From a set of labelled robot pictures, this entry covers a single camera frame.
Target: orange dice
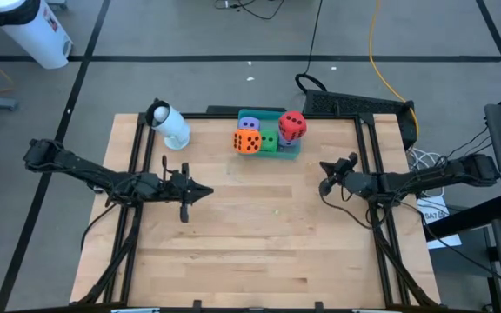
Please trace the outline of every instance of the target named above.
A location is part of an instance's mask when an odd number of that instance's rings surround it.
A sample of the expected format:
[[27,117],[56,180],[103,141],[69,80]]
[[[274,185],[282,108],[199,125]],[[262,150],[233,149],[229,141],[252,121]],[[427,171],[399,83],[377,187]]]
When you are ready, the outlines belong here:
[[239,129],[233,134],[233,148],[239,153],[257,153],[261,143],[258,130]]

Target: wooden table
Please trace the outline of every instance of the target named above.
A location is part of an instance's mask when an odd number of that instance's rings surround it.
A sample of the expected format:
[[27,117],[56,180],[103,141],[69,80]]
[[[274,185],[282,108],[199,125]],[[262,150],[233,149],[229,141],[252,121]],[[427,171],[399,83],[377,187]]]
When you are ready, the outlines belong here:
[[[384,169],[407,171],[395,116],[375,118]],[[116,115],[104,166],[128,168],[136,120]],[[150,172],[162,172],[166,154],[169,168],[189,162],[195,181],[214,193],[190,207],[189,223],[179,222],[178,203],[144,205],[129,306],[190,307],[202,300],[204,307],[312,308],[315,301],[326,308],[384,307],[371,231],[323,204],[317,191],[324,178],[319,161],[358,152],[352,121],[308,121],[295,161],[239,156],[230,142],[234,120],[188,122],[191,138],[184,150],[167,149],[157,136]],[[343,203],[334,189],[327,200],[364,219],[367,204],[357,196]],[[104,210],[104,201],[96,196],[91,218]],[[393,212],[405,267],[439,301],[419,215],[405,207]],[[84,296],[108,265],[117,218],[115,210],[87,236],[71,300]],[[120,269],[116,299],[122,275]],[[399,303],[396,283],[392,293]]]

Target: purple dice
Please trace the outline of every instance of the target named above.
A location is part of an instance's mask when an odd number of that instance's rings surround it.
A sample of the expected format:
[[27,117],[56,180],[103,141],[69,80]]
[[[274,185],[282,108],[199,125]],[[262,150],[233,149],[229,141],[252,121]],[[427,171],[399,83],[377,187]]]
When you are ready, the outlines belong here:
[[281,130],[277,130],[277,134],[278,134],[277,144],[282,146],[282,147],[292,147],[292,146],[296,145],[297,143],[299,143],[300,139],[285,140],[284,135],[282,135]]
[[254,117],[242,117],[239,120],[239,127],[238,128],[259,130],[260,129],[260,121],[258,121],[258,119],[254,118]]

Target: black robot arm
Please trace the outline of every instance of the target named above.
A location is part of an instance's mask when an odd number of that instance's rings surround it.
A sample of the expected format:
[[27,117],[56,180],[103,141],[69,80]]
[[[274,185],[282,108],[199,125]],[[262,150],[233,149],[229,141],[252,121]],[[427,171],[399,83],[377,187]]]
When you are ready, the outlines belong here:
[[349,159],[340,158],[335,163],[321,162],[320,166],[328,177],[320,183],[320,194],[327,196],[331,187],[337,183],[351,194],[369,202],[394,206],[407,194],[419,194],[456,183],[477,187],[492,186],[500,178],[492,158],[479,154],[446,160],[434,167],[404,174],[357,173],[353,170],[355,164],[355,153],[351,153]]
[[187,205],[208,196],[214,189],[193,181],[189,176],[189,164],[179,170],[167,170],[167,159],[162,158],[164,176],[154,173],[127,173],[108,170],[103,166],[82,159],[53,140],[30,141],[30,148],[23,158],[26,169],[34,172],[64,173],[88,184],[91,189],[101,189],[108,194],[109,203],[131,206],[139,202],[181,203],[180,218],[189,222]]

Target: dice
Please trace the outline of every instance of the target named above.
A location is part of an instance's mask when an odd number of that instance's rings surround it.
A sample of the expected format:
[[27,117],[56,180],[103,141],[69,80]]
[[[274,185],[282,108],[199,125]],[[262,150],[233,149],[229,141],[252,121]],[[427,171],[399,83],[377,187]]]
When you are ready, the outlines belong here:
[[278,143],[280,146],[283,146],[283,147],[292,147],[294,145],[296,145],[297,143],[299,143],[299,139],[294,139],[294,140],[285,140],[284,136],[282,135],[282,131],[280,130],[279,131],[279,140],[278,140]]
[[262,145],[260,146],[260,150],[269,152],[277,151],[277,131],[262,130],[260,131],[260,136],[262,137]]
[[304,135],[306,121],[300,112],[288,111],[279,118],[279,130],[286,141],[292,141]]
[[239,129],[233,134],[233,148],[239,153],[257,153],[262,138],[258,130]]
[[260,121],[254,117],[241,117],[238,128],[260,130]]

